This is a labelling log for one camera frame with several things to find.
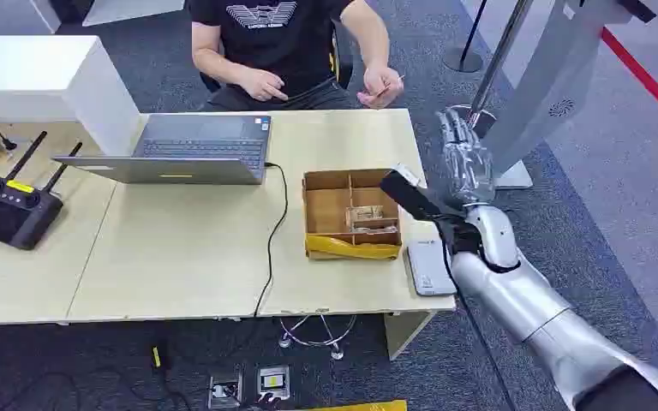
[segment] laptop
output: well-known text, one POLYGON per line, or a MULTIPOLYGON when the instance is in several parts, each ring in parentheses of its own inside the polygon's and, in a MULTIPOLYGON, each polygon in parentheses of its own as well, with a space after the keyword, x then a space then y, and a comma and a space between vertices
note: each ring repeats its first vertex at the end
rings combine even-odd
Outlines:
POLYGON ((153 114, 132 157, 54 157, 124 183, 261 184, 269 116, 153 114))

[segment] man's arm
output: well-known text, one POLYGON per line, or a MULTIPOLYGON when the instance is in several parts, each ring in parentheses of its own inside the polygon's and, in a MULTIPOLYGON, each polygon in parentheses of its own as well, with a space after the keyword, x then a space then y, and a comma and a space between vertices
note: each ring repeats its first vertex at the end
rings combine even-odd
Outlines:
POLYGON ((341 14, 342 24, 355 37, 367 68, 364 85, 368 92, 359 92, 359 101, 375 109, 387 107, 404 89, 399 74, 387 67, 390 39, 382 19, 365 0, 354 0, 341 14))
POLYGON ((284 82, 275 74, 230 62, 218 53, 220 26, 193 22, 193 63, 198 70, 223 83, 236 84, 259 101, 289 99, 279 91, 284 82))

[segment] laptop keyboard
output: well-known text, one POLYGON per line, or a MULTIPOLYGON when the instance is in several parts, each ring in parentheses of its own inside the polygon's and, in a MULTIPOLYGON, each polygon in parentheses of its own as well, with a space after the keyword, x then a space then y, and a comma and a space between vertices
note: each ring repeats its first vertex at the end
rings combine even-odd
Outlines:
POLYGON ((262 140, 146 140, 144 157, 235 158, 253 170, 262 170, 262 140))

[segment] cardboard box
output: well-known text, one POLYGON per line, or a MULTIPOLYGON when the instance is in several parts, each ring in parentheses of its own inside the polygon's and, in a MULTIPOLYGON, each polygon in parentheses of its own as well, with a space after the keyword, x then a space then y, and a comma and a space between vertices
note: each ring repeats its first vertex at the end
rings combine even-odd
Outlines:
MULTIPOLYGON (((306 234, 327 236, 354 246, 360 244, 401 246, 398 205, 380 188, 380 181, 389 171, 372 169, 305 173, 303 200, 306 234), (371 206, 373 206, 372 211, 381 211, 381 217, 360 219, 354 223, 349 221, 350 214, 366 216, 371 206), (364 209, 359 210, 362 212, 357 212, 357 207, 364 209)), ((345 258, 341 255, 309 249, 307 256, 311 259, 345 258)))

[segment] blue carpet floor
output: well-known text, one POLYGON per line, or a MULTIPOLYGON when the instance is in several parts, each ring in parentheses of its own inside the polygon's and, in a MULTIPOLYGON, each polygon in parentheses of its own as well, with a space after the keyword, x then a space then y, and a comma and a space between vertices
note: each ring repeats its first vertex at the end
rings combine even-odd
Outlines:
MULTIPOLYGON (((410 109, 428 179, 439 187, 443 171, 433 113, 468 102, 481 75, 454 73, 440 55, 446 46, 462 43, 470 18, 458 0, 386 0, 373 6, 390 30, 392 65, 406 75, 407 92, 395 105, 410 109)), ((98 34, 142 111, 198 110, 208 96, 190 62, 183 12, 89 29, 64 27, 60 33, 98 34)), ((480 40, 476 48, 487 61, 488 48, 480 40)), ((355 75, 350 89, 359 88, 361 76, 355 75)), ((490 109, 501 113, 510 93, 501 80, 490 109)), ((497 206, 512 210, 521 248, 604 335, 658 366, 658 327, 553 154, 541 145, 526 164, 535 186, 500 193, 497 200, 497 206)), ((481 307, 471 302, 471 308, 517 409, 564 409, 529 353, 481 307)), ((270 319, 0 326, 0 409, 73 410, 77 402, 85 410, 181 409, 182 404, 161 398, 165 388, 149 366, 148 346, 161 337, 169 339, 175 362, 167 384, 186 393, 192 409, 204 406, 210 372, 241 366, 253 375, 257 366, 280 363, 293 367, 291 405, 298 408, 404 398, 412 410, 505 409, 462 310, 437 316, 393 363, 386 358, 377 315, 360 317, 342 361, 330 360, 325 350, 278 348, 278 326, 270 319), (225 358, 246 336, 249 343, 225 358)))

